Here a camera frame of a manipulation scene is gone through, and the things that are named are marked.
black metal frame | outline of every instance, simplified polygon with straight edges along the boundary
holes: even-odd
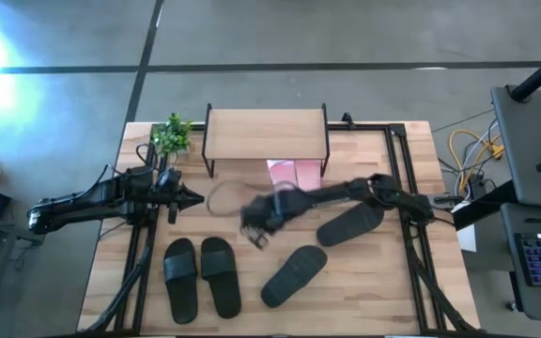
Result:
[[[327,164],[329,163],[329,156],[331,155],[331,150],[329,149],[329,124],[327,122],[327,105],[323,103],[320,106],[320,109],[323,111],[323,121],[325,122],[325,148],[327,149],[327,155],[325,159],[320,160],[320,176],[325,176],[325,170],[327,169]],[[214,178],[214,166],[216,160],[210,160],[206,157],[206,145],[208,144],[208,124],[210,120],[210,111],[212,110],[212,104],[208,103],[206,107],[206,122],[204,123],[204,140],[202,142],[202,159],[204,159],[204,164],[206,165],[206,170],[208,170],[208,175],[210,178]]]
[[[402,150],[404,167],[406,169],[406,175],[409,181],[409,190],[411,193],[417,193],[417,186],[416,186],[415,175],[414,175],[414,170],[412,166],[412,159],[410,157],[410,149],[408,145],[408,138],[407,138],[405,126],[403,124],[355,125],[353,121],[351,120],[351,116],[349,116],[349,114],[344,115],[344,120],[346,121],[346,123],[328,124],[329,130],[330,131],[352,131],[352,130],[381,131],[384,133],[388,155],[389,155],[389,161],[392,168],[392,176],[394,177],[394,180],[396,181],[398,186],[401,187],[402,180],[401,180],[401,176],[399,172],[398,160],[397,160],[397,155],[396,155],[395,145],[394,145],[394,138],[397,137],[400,142],[400,146]],[[193,125],[193,129],[195,131],[205,131],[206,125]],[[162,165],[161,168],[163,168],[163,166],[165,165],[165,161],[162,161],[161,165]],[[436,273],[433,266],[433,260],[430,254],[431,250],[429,247],[427,233],[423,227],[418,228],[419,240],[420,240],[421,249],[423,252],[423,262],[421,262],[413,246],[413,238],[410,232],[410,224],[408,222],[407,213],[400,211],[399,215],[400,215],[400,223],[401,223],[401,228],[402,228],[404,248],[405,248],[407,262],[409,266],[412,296],[415,303],[415,310],[416,310],[417,322],[419,324],[420,334],[430,333],[434,336],[443,336],[443,337],[446,337],[446,336],[448,337],[487,336],[486,334],[480,331],[472,331],[472,332],[464,331],[465,327],[458,326],[456,323],[454,323],[455,328],[457,328],[458,330],[463,330],[463,331],[448,331],[446,329],[444,318],[443,318],[444,312],[439,306],[437,299],[441,298],[442,304],[445,300],[446,304],[451,309],[451,311],[454,310],[454,307],[452,307],[452,305],[448,302],[448,300],[445,298],[443,293],[441,293],[440,289],[438,288],[437,281],[436,281]],[[134,257],[137,255],[137,243],[139,241],[139,234],[141,231],[140,231],[140,228],[135,227],[135,229],[136,230],[133,230],[131,234],[131,242],[129,245],[129,251],[127,253],[127,266],[125,267],[125,272],[132,270],[132,265],[134,264]],[[156,224],[150,225],[147,230],[148,243],[153,243],[155,232],[156,232]],[[107,332],[83,331],[83,332],[77,332],[74,335],[69,335],[69,337],[104,337],[104,336],[113,335],[115,333],[117,333],[118,335],[140,334],[143,312],[145,308],[146,295],[147,295],[147,276],[149,273],[150,265],[151,265],[151,256],[148,258],[146,262],[146,268],[143,270],[143,273],[145,273],[145,275],[141,276],[141,281],[139,284],[139,292],[137,294],[137,301],[135,305],[134,317],[133,317],[133,321],[132,321],[132,325],[130,329],[128,330],[124,329],[125,311],[126,311],[126,299],[124,299],[125,304],[123,304],[122,310],[118,311],[117,313],[114,330],[107,331]],[[430,290],[433,311],[436,318],[436,327],[437,327],[436,329],[430,329],[428,326],[427,316],[425,313],[424,299],[423,299],[419,279],[423,280],[427,288]]]

butcher block tabletop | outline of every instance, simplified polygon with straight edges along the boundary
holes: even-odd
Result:
[[[441,193],[444,185],[433,144],[429,123],[425,121],[391,122],[406,126],[410,155],[419,193]],[[151,123],[129,123],[116,163],[120,171],[143,163],[134,149],[147,143]],[[330,131],[331,160],[322,185],[332,185],[374,173],[390,175],[385,134],[382,131]],[[225,187],[210,200],[218,211],[238,210],[257,194],[271,191],[271,178],[265,161],[217,161],[218,170],[209,178],[202,160],[203,132],[193,131],[192,144],[186,154],[179,154],[175,168],[182,181],[208,199],[211,190],[221,182],[242,181],[262,192],[236,184]],[[406,179],[397,138],[398,167]],[[418,323],[410,287],[402,230],[398,213],[386,211],[383,223],[374,231],[345,243],[322,248],[328,256],[326,266],[303,289],[277,308],[267,307],[260,290],[269,278],[299,247],[318,245],[317,229],[325,222],[352,207],[353,203],[331,205],[311,210],[286,224],[284,230],[269,238],[264,251],[258,250],[240,232],[239,216],[213,217],[200,204],[181,211],[176,224],[167,222],[168,210],[161,207],[147,281],[143,311],[143,335],[368,335],[415,334]],[[119,219],[103,221],[101,232]],[[146,237],[142,229],[141,247]],[[452,225],[435,222],[427,227],[433,262],[440,288],[463,317],[474,327],[479,320],[473,302],[469,279]],[[175,323],[164,285],[162,261],[164,251],[174,240],[188,238],[195,246],[199,270],[200,247],[205,238],[224,238],[236,256],[241,293],[241,312],[222,319],[216,314],[208,282],[197,279],[198,315],[185,325]],[[108,306],[120,287],[131,227],[123,225],[106,234],[98,243],[88,281],[78,329],[87,328]],[[420,247],[417,253],[421,256]],[[125,327],[130,327],[139,283],[127,302]],[[429,327],[435,328],[429,294],[424,290]]]

green plant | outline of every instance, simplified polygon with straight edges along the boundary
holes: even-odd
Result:
[[[192,121],[181,121],[180,116],[172,113],[164,123],[154,126],[151,139],[160,155],[170,155],[189,147],[189,133],[192,130]]]

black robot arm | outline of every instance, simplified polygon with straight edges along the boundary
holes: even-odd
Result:
[[[370,207],[407,212],[411,222],[425,225],[433,220],[433,210],[424,195],[411,195],[395,186],[392,177],[375,174],[349,182],[305,192],[299,188],[257,196],[241,209],[241,228],[259,248],[264,246],[265,234],[273,235],[285,223],[307,210],[332,203],[360,201]]]
[[[120,217],[137,224],[153,217],[153,206],[169,207],[168,221],[177,213],[202,203],[204,197],[180,184],[181,172],[172,168],[160,173],[156,183],[150,167],[137,167],[127,173],[94,184],[84,192],[41,199],[29,210],[28,228],[36,234],[59,230],[68,223]]]

